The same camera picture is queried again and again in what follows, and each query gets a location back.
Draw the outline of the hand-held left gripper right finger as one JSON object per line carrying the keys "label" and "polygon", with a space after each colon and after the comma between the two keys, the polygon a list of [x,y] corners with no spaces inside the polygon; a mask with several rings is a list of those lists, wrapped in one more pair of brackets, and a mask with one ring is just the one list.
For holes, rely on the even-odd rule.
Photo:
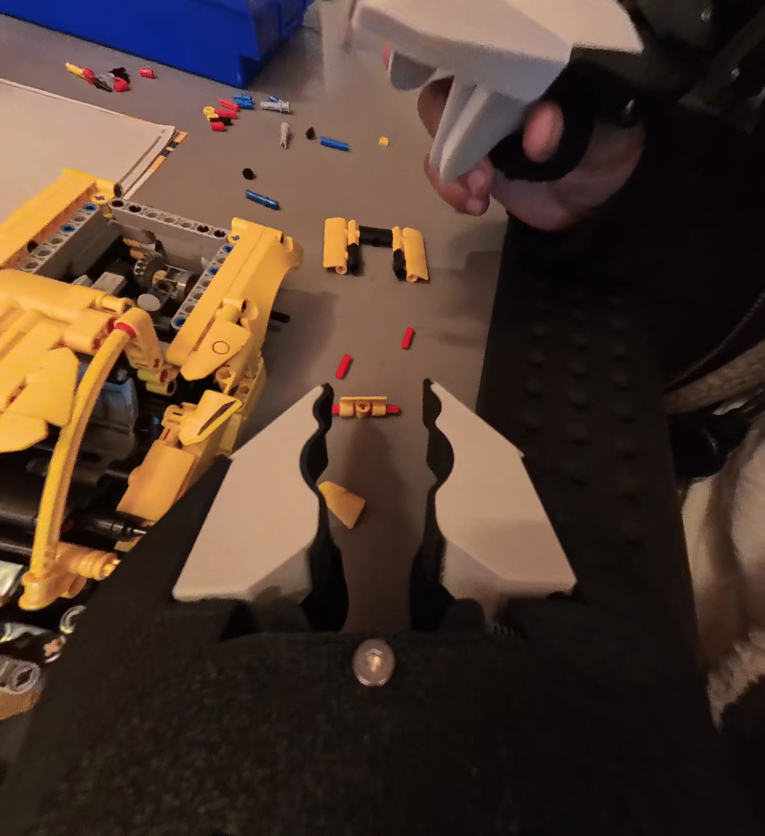
{"label": "hand-held left gripper right finger", "polygon": [[431,379],[422,418],[433,484],[410,573],[411,627],[439,629],[461,601],[491,622],[513,601],[573,592],[575,572],[517,446]]}

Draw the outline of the person's right forearm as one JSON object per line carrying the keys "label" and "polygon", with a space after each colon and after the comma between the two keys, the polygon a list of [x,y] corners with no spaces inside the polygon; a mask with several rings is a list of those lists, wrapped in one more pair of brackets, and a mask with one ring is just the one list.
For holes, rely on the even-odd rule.
{"label": "person's right forearm", "polygon": [[671,283],[723,268],[765,271],[765,108],[750,133],[670,110],[649,120],[639,167],[606,231],[628,274]]}

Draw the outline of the yellow brick piece grey axle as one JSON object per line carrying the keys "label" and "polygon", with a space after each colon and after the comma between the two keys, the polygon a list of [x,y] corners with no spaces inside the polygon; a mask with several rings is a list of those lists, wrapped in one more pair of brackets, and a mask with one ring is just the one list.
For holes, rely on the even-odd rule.
{"label": "yellow brick piece grey axle", "polygon": [[408,283],[430,280],[425,241],[419,230],[394,226],[392,233],[392,267],[398,281]]}

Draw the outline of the yellow brick car model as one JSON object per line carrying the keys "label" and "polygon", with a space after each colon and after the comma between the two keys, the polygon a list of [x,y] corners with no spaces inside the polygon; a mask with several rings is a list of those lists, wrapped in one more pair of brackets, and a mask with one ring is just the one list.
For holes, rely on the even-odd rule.
{"label": "yellow brick car model", "polygon": [[279,229],[69,169],[0,225],[0,722],[38,701],[95,587],[240,446],[303,259]]}

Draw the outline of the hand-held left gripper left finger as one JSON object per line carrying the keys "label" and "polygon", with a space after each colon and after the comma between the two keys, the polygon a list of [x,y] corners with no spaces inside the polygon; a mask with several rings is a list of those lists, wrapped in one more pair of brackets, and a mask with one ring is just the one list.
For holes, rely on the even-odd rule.
{"label": "hand-held left gripper left finger", "polygon": [[233,600],[257,614],[287,603],[313,630],[343,628],[342,554],[317,485],[333,404],[332,386],[319,384],[231,455],[174,599]]}

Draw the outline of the white shirt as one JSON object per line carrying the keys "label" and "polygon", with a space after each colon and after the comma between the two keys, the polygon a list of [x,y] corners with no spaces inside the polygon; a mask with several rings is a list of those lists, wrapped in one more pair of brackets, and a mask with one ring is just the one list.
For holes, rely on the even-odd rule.
{"label": "white shirt", "polygon": [[682,520],[716,725],[765,679],[765,415],[722,468],[693,481]]}

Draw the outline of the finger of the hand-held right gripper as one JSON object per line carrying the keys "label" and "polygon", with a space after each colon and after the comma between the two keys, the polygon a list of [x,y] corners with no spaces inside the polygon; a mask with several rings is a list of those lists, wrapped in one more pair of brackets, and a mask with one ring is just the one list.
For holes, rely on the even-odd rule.
{"label": "finger of the hand-held right gripper", "polygon": [[442,75],[527,102],[579,49],[632,56],[644,47],[614,1],[350,2],[350,44],[390,49],[394,89]]}

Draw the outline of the small yellow panel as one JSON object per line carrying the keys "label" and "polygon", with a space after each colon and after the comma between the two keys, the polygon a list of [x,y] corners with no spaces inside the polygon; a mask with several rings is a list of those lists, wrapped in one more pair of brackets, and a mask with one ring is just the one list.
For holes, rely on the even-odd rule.
{"label": "small yellow panel", "polygon": [[355,528],[366,507],[365,499],[332,481],[320,482],[317,487],[328,511],[344,528]]}

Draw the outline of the open instruction booklet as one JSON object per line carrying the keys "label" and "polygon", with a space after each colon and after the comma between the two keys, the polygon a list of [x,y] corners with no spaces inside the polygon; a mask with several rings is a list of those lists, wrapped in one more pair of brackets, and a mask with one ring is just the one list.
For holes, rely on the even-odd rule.
{"label": "open instruction booklet", "polygon": [[64,169],[117,184],[130,197],[186,137],[172,125],[0,78],[0,223]]}

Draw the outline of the cluster of red black pins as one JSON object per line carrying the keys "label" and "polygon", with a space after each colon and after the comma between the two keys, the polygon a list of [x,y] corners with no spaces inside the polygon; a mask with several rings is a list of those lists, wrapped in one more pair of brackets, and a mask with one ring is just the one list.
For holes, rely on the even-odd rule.
{"label": "cluster of red black pins", "polygon": [[96,72],[92,68],[79,66],[71,62],[66,62],[64,67],[74,77],[81,78],[90,86],[107,93],[126,93],[130,91],[133,76],[150,80],[157,78],[155,71],[148,67],[138,68],[135,72],[131,72],[123,66]]}

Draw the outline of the grey desk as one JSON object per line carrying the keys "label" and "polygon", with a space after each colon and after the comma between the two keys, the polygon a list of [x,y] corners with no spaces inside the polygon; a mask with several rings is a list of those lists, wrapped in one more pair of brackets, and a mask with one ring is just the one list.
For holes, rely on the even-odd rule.
{"label": "grey desk", "polygon": [[[276,298],[291,321],[271,328],[264,344],[268,381],[250,424],[256,433],[316,384],[328,381],[337,396],[385,395],[401,407],[389,419],[336,421],[327,435],[324,478],[366,501],[356,527],[332,524],[342,551],[349,611],[344,629],[390,632],[409,623],[411,562],[423,538],[431,475],[421,418],[422,384],[440,382],[474,406],[479,389],[499,272],[505,215],[492,206],[470,218],[443,204],[428,183],[424,157],[430,149],[414,94],[391,88],[379,54],[343,47],[345,2],[314,6],[314,28],[303,27],[252,83],[253,95],[352,109],[372,120],[391,144],[400,182],[390,214],[328,213],[323,219],[287,216],[278,225],[302,247],[302,267],[288,274]],[[70,99],[168,124],[187,137],[134,193],[133,201],[200,222],[230,228],[235,216],[192,199],[186,144],[200,132],[203,108],[234,88],[159,64],[155,80],[139,78],[126,94],[96,90],[64,69],[65,62],[96,70],[137,60],[77,38],[0,15],[0,78]],[[430,280],[398,281],[392,248],[362,246],[356,275],[323,266],[324,222],[339,216],[360,225],[412,227],[423,235]],[[415,330],[410,350],[400,343]],[[342,381],[335,370],[353,358]]]}

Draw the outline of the person's right hand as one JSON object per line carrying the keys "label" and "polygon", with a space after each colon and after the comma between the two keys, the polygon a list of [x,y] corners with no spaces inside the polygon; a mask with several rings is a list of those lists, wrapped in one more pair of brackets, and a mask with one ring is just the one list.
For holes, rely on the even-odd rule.
{"label": "person's right hand", "polygon": [[[418,112],[425,129],[438,130],[450,79],[438,79],[423,88]],[[525,112],[521,149],[532,161],[548,161],[562,138],[563,115],[551,101],[538,101]],[[617,127],[597,123],[579,165],[553,182],[511,181],[486,158],[455,182],[442,183],[424,162],[433,189],[456,212],[481,216],[491,199],[524,224],[545,232],[560,232],[594,214],[628,182],[644,148],[645,131],[638,123]]]}

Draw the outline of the blue plastic bin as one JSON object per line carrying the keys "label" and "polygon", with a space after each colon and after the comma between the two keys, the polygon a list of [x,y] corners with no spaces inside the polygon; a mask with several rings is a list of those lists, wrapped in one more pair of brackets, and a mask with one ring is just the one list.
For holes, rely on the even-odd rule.
{"label": "blue plastic bin", "polygon": [[244,88],[311,1],[0,1],[0,14]]}

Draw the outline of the yellow brick piece black connector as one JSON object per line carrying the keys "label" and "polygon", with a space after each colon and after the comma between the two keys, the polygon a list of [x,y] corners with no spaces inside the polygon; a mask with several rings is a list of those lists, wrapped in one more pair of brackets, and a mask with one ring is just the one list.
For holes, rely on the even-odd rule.
{"label": "yellow brick piece black connector", "polygon": [[323,266],[340,275],[356,275],[362,266],[361,247],[392,248],[391,228],[360,225],[353,219],[328,217],[324,222]]}

